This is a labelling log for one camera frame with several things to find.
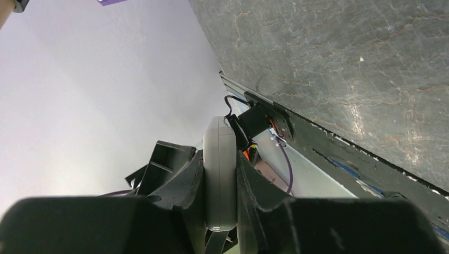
orange wire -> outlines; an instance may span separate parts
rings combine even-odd
[[[248,154],[248,150],[244,151],[243,154],[245,155],[245,157],[249,160],[249,154]]]

cable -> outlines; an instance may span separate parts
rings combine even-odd
[[[289,156],[287,155],[287,152],[285,152],[285,149],[284,149],[284,147],[281,144],[281,139],[278,136],[276,136],[276,135],[273,135],[273,137],[276,139],[276,142],[279,144],[279,147],[281,148],[281,151],[284,154],[285,160],[287,161],[287,166],[289,168],[290,181],[289,181],[289,187],[287,188],[287,193],[289,194],[292,191],[292,187],[293,187],[293,169],[292,169],[292,165],[290,163],[290,159],[289,159]]]
[[[237,97],[237,96],[226,95],[226,96],[224,97],[224,102],[226,103],[226,105],[228,105],[228,108],[229,108],[229,114],[227,114],[227,115],[225,116],[226,118],[230,117],[231,114],[232,114],[232,107],[231,107],[231,104],[229,103],[229,100],[228,100],[229,98],[235,99],[235,100],[238,101],[238,102],[241,102],[241,103],[243,103],[243,104],[249,105],[249,103],[248,103],[247,101],[245,101],[245,100],[243,100],[243,99],[240,99],[240,98]]]
[[[118,196],[118,195],[125,195],[125,194],[131,193],[131,192],[133,192],[133,191],[129,190],[129,189],[124,189],[124,190],[119,190],[117,192],[106,193],[106,194],[100,195],[99,197],[113,197],[113,196]]]

metal frame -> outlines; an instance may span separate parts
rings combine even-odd
[[[449,240],[449,193],[399,168],[319,124],[270,101],[242,84],[220,76],[228,91],[253,103],[262,103],[268,112],[280,114],[292,133],[292,149],[320,168],[357,197],[404,198],[417,205],[431,220],[445,243]]]

white surface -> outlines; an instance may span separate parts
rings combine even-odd
[[[206,226],[215,232],[237,224],[237,144],[225,118],[214,117],[203,138]]]
[[[30,1],[0,31],[0,214],[31,195],[126,188],[158,139],[227,113],[187,0]]]

scratched surface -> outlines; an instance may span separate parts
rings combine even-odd
[[[227,76],[449,190],[449,1],[190,3]]]

